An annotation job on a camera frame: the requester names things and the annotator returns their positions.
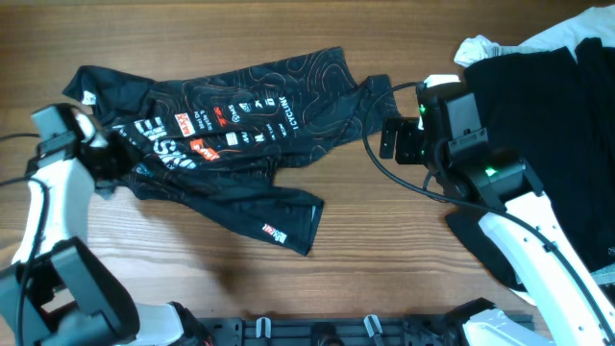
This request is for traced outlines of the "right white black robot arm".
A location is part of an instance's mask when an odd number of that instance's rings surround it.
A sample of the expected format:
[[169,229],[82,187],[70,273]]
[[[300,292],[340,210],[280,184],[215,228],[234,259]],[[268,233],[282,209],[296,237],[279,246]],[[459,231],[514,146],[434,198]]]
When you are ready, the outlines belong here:
[[614,308],[559,227],[529,163],[492,150],[473,93],[454,75],[416,82],[422,134],[418,158],[443,191],[421,194],[481,210],[481,231],[504,255],[558,345],[611,345]]

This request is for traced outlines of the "black orange printed cycling jersey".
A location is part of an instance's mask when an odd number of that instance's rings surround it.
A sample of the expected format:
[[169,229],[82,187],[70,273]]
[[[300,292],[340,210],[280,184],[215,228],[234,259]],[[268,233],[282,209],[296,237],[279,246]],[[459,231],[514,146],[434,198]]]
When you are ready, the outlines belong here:
[[137,155],[118,179],[142,200],[182,204],[222,227],[306,255],[324,203],[277,186],[398,115],[391,82],[357,82],[338,47],[190,80],[81,66],[64,94]]

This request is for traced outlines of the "white garment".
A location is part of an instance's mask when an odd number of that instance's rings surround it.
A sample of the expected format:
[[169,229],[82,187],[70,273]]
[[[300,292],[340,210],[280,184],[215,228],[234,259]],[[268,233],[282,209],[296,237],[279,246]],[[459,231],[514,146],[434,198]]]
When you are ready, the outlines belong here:
[[510,54],[531,54],[566,48],[574,59],[575,50],[586,38],[598,38],[605,47],[614,47],[614,6],[591,7],[546,29],[518,45],[501,45],[483,35],[465,38],[454,62],[469,67],[475,62]]

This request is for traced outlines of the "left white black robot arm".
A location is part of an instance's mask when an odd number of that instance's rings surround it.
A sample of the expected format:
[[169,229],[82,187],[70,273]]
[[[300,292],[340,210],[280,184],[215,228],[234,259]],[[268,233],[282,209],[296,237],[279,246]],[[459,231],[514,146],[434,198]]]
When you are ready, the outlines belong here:
[[18,345],[212,345],[188,309],[136,303],[86,246],[98,181],[130,157],[79,109],[58,104],[32,115],[40,139],[22,182],[31,193],[23,239],[1,272],[1,317]]

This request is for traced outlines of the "black garment pile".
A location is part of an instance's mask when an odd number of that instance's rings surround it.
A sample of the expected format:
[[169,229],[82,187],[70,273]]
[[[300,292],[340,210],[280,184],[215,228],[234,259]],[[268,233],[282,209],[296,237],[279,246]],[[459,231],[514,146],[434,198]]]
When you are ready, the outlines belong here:
[[597,37],[464,71],[494,148],[525,158],[587,269],[614,262],[614,50]]

